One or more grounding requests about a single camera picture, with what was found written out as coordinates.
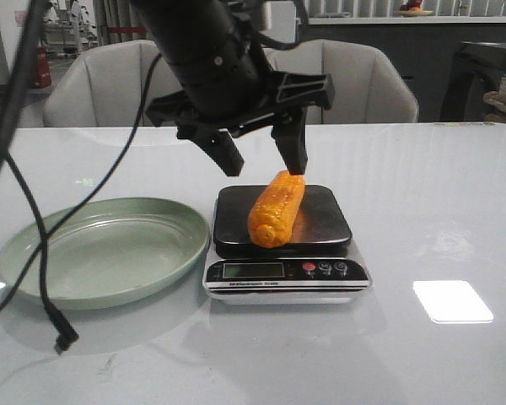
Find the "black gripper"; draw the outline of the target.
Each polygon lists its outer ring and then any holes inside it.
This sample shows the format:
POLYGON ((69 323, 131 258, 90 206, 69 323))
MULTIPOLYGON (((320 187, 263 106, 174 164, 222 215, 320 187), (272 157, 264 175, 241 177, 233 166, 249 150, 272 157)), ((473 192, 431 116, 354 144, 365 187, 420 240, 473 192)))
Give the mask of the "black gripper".
POLYGON ((275 71, 265 55, 252 51, 162 52, 181 90, 153 99, 146 113, 159 127, 197 127, 192 142, 226 176, 239 176, 244 160, 226 131, 242 134, 272 126, 272 138, 291 175, 303 175, 307 107, 331 108, 335 90, 328 74, 275 71))

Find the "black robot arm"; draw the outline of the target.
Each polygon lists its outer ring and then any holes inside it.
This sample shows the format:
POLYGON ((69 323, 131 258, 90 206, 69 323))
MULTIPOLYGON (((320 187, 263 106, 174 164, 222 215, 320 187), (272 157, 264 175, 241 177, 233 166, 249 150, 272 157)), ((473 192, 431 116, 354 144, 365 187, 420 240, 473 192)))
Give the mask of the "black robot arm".
POLYGON ((329 75, 271 67, 264 46, 286 51, 298 43, 264 35, 262 1, 134 1, 132 6, 181 86, 151 101, 146 114, 156 127, 174 122, 177 137, 197 145, 227 176, 238 176, 244 164, 234 138, 270 127, 290 173, 305 172, 307 109, 331 108, 333 83, 329 75))

